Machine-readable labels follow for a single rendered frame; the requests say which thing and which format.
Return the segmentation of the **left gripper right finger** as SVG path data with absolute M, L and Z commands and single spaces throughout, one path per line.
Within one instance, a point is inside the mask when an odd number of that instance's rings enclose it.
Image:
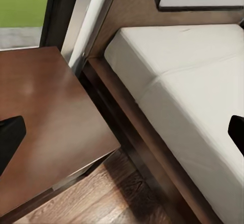
M 232 115 L 228 134 L 244 156 L 244 117 Z

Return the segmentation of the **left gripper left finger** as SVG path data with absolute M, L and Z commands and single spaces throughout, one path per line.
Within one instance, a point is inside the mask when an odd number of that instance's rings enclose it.
M 0 121 L 0 176 L 25 136 L 26 127 L 21 115 Z

